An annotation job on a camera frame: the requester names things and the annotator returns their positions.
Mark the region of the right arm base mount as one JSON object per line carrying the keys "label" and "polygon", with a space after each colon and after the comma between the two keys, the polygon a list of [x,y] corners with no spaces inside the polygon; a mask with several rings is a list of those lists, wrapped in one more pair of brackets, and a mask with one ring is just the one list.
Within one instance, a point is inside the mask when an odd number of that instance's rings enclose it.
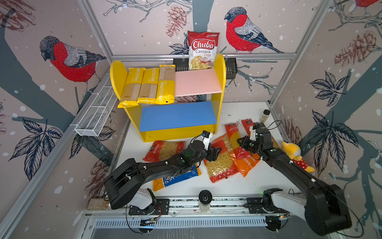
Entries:
{"label": "right arm base mount", "polygon": [[246,199],[244,207],[249,210],[250,214],[277,214],[277,215],[288,215],[289,212],[277,208],[268,199],[265,201],[262,197],[250,197]]}

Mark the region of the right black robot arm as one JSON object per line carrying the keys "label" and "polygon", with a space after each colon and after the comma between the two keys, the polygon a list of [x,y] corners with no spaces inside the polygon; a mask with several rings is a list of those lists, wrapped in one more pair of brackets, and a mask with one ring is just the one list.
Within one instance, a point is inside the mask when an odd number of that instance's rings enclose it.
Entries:
{"label": "right black robot arm", "polygon": [[298,166],[281,149],[275,148],[267,129],[255,133],[255,139],[248,136],[237,140],[239,146],[250,153],[256,153],[270,167],[282,173],[304,196],[299,199],[283,192],[271,194],[276,208],[284,209],[305,220],[319,236],[352,227],[349,208],[343,190],[329,185]]}

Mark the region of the yellow spaghetti pack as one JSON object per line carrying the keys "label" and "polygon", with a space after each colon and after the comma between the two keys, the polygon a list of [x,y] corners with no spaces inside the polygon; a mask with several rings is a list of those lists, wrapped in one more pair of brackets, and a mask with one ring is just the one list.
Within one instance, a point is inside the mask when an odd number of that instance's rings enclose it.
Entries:
{"label": "yellow spaghetti pack", "polygon": [[157,94],[154,104],[168,105],[175,102],[175,65],[160,65]]}
{"label": "yellow spaghetti pack", "polygon": [[145,68],[129,68],[120,103],[117,106],[119,109],[138,106],[137,101],[145,70]]}
{"label": "yellow spaghetti pack", "polygon": [[143,80],[137,99],[138,104],[154,104],[156,101],[160,68],[150,68],[144,71]]}

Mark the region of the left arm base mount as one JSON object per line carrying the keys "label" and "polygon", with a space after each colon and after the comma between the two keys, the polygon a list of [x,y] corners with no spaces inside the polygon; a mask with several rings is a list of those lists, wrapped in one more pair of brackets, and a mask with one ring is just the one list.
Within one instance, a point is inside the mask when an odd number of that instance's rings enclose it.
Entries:
{"label": "left arm base mount", "polygon": [[140,209],[136,206],[130,206],[128,210],[129,216],[160,216],[168,215],[170,200],[155,199],[147,208]]}

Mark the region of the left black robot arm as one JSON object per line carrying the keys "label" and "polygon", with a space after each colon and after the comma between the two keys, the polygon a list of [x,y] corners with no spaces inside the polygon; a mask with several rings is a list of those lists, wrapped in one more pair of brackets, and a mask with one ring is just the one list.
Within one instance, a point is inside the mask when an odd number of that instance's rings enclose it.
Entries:
{"label": "left black robot arm", "polygon": [[195,140],[167,160],[138,163],[134,158],[127,159],[103,182],[111,209],[129,204],[143,184],[163,177],[180,176],[204,159],[216,161],[221,151],[222,148],[211,144],[205,149],[202,141]]}

